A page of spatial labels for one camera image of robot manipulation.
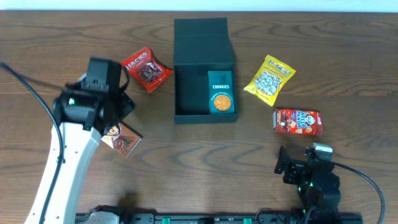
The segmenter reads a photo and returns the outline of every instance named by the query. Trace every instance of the peanuts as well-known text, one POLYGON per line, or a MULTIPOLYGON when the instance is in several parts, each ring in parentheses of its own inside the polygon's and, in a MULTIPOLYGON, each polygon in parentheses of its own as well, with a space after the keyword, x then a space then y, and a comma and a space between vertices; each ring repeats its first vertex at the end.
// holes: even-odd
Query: peanuts
POLYGON ((254 81, 254 85, 267 95, 274 96, 282 80, 271 72, 264 71, 254 81))

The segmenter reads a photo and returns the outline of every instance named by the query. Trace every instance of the cookie image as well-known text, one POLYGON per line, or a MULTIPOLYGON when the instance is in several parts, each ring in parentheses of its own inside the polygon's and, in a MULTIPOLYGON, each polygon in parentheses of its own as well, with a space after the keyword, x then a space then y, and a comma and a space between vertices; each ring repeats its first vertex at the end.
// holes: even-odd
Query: cookie image
POLYGON ((294 127, 296 127, 296 122, 293 120, 288 120, 287 125, 289 125, 289 127, 291 127, 291 128, 294 128, 294 127))
POLYGON ((226 95, 218 95, 213 103, 219 111, 228 111, 232 105, 231 99, 226 95))

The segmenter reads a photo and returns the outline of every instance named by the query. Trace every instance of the green connector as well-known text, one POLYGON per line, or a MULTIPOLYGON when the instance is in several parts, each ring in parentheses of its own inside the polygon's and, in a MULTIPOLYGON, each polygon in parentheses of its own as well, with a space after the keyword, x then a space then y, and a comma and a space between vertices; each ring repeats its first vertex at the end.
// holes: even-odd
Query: green connector
POLYGON ((171 218, 163 218, 162 219, 162 224, 171 224, 172 220, 171 218))
POLYGON ((251 218, 244 218, 243 224, 251 224, 251 218))

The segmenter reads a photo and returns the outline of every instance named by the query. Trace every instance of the snack package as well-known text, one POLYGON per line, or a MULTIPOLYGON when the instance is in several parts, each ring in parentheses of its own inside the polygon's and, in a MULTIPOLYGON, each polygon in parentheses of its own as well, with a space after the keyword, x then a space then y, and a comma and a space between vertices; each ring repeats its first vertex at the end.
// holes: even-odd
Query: snack package
POLYGON ((284 62, 267 55, 266 60, 251 82, 244 87, 244 90, 273 106, 280 89, 292 78, 295 72, 296 70, 284 62))
POLYGON ((274 130, 320 136, 323 131, 322 114, 308 110, 275 109, 274 130))
POLYGON ((152 51, 148 47, 144 47, 140 51, 134 53, 125 59, 122 66, 128 70, 129 74, 138 80, 145 87, 148 93, 152 93, 173 70, 166 68, 156 62, 152 51))
POLYGON ((210 114, 234 113, 231 71, 209 71, 210 114))
POLYGON ((113 126, 101 140, 112 149, 118 150, 122 156, 127 157, 141 142, 141 139, 141 134, 136 130, 124 123, 119 123, 118 125, 113 126))

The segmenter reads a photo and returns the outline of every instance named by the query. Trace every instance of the teal snack package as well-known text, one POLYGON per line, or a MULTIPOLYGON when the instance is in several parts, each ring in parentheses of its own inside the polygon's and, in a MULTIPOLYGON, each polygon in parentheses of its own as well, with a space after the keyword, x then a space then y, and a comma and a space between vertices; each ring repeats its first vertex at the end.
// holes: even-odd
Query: teal snack package
POLYGON ((231 71, 209 71, 210 114, 234 113, 231 71))

